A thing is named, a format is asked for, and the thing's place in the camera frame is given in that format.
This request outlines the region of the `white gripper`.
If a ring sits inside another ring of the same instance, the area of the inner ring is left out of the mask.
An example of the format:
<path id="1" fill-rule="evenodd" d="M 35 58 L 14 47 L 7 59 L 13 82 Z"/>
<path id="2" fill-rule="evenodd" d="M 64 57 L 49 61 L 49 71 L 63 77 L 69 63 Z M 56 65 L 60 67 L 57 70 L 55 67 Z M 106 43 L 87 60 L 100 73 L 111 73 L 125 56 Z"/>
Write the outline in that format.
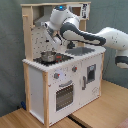
<path id="1" fill-rule="evenodd" d="M 59 44 L 59 45 L 61 45 L 62 44 L 62 39 L 59 36 L 59 34 L 55 30 L 53 30 L 53 29 L 51 29 L 49 27 L 49 23 L 48 22 L 45 22 L 44 23 L 44 26 L 45 26 L 45 29 L 47 31 L 48 36 L 52 40 L 52 43 L 53 44 Z"/>

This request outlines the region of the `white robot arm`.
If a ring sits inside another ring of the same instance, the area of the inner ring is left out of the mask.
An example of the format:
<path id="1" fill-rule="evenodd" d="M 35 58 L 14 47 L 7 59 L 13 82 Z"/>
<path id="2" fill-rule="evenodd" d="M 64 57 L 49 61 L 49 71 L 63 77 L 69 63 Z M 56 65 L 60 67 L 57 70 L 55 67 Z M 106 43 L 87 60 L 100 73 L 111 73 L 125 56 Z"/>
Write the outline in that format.
<path id="1" fill-rule="evenodd" d="M 79 24 L 79 17 L 65 6 L 55 6 L 47 22 L 50 32 L 59 31 L 65 40 L 115 49 L 115 64 L 128 69 L 128 34 L 111 27 L 91 33 L 80 30 Z"/>

